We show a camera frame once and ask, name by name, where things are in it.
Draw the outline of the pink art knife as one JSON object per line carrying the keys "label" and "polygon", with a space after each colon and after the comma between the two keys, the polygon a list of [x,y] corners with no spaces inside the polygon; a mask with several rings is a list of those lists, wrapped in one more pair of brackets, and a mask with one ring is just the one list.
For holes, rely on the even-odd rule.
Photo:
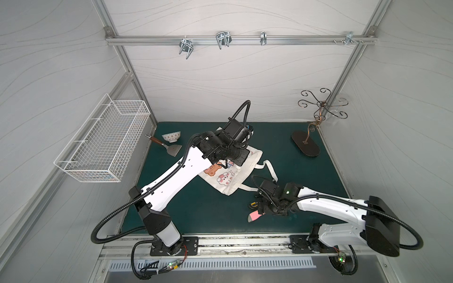
{"label": "pink art knife", "polygon": [[254,211],[254,212],[251,212],[248,217],[247,217],[247,221],[248,223],[251,223],[251,222],[254,222],[256,221],[258,218],[260,218],[263,214],[260,214],[258,212],[258,210]]}

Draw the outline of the white cartoon tote bag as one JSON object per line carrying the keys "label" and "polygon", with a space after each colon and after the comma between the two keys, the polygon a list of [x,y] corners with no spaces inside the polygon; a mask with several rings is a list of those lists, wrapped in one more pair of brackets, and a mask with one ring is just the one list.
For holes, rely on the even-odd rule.
{"label": "white cartoon tote bag", "polygon": [[267,167],[272,181],[278,181],[276,172],[269,160],[265,160],[262,164],[259,164],[263,152],[251,146],[248,146],[247,150],[246,153],[248,154],[242,165],[227,159],[220,160],[208,166],[208,160],[205,160],[196,173],[218,192],[227,196],[232,195],[237,189],[257,192],[258,189],[256,187],[244,185],[244,181],[255,169],[264,169]]}

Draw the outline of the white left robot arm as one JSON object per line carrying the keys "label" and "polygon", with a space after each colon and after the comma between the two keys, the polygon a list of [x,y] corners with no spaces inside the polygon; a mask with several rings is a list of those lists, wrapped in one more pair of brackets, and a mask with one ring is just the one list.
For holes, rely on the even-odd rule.
{"label": "white left robot arm", "polygon": [[133,187],[129,191],[144,230],[163,243],[170,254],[177,253],[183,245],[182,235],[166,212],[170,201],[192,179],[220,160],[243,165],[250,154],[245,146],[253,133],[252,129],[243,128],[195,134],[183,157],[170,169],[143,188]]}

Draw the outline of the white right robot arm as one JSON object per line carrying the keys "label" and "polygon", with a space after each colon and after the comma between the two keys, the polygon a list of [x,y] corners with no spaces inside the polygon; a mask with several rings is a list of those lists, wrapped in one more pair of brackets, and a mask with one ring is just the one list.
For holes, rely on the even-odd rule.
{"label": "white right robot arm", "polygon": [[340,224],[316,223],[304,238],[291,240],[291,249],[313,253],[335,252],[340,246],[361,246],[388,257],[400,255],[400,224],[396,215],[378,197],[348,199],[316,192],[288,183],[279,186],[264,180],[252,203],[248,221],[263,215],[289,216],[297,211],[315,212],[339,219]]}

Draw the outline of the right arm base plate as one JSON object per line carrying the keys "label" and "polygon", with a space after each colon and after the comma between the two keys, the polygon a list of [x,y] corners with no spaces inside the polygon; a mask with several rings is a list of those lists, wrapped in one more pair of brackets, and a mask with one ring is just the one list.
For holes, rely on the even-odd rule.
{"label": "right arm base plate", "polygon": [[288,248],[293,254],[336,254],[336,250],[311,235],[290,235]]}

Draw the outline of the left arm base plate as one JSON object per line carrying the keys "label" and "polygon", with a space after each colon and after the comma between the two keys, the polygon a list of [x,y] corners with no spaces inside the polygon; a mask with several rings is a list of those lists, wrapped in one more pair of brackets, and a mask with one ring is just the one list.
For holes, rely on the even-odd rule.
{"label": "left arm base plate", "polygon": [[193,256],[198,254],[198,237],[183,236],[172,246],[166,246],[163,241],[158,239],[152,243],[150,256],[152,257],[171,257],[171,256]]}

